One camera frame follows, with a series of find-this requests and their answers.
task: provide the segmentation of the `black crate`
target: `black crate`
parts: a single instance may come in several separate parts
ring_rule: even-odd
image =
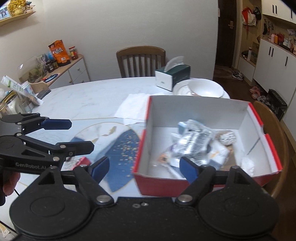
[[[266,105],[272,110],[279,121],[284,116],[285,110],[288,108],[287,103],[280,97],[280,95],[275,91],[270,89],[266,97]]]

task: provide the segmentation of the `jar with red lid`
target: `jar with red lid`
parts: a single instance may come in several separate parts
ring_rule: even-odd
[[[75,46],[69,48],[69,51],[70,51],[70,55],[71,55],[72,60],[78,59],[78,54],[77,54],[77,50],[76,50]]]

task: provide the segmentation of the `orange snack bag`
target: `orange snack bag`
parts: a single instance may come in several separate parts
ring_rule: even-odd
[[[48,47],[60,67],[71,63],[62,40],[56,40]]]

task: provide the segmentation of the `golden ornament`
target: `golden ornament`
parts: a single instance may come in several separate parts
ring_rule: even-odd
[[[11,16],[17,16],[24,13],[26,0],[11,0],[8,4],[8,10]]]

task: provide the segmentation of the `dark brown door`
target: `dark brown door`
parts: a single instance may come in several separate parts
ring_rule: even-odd
[[[218,0],[218,7],[220,17],[218,17],[216,65],[231,67],[237,23],[237,2],[236,0]]]

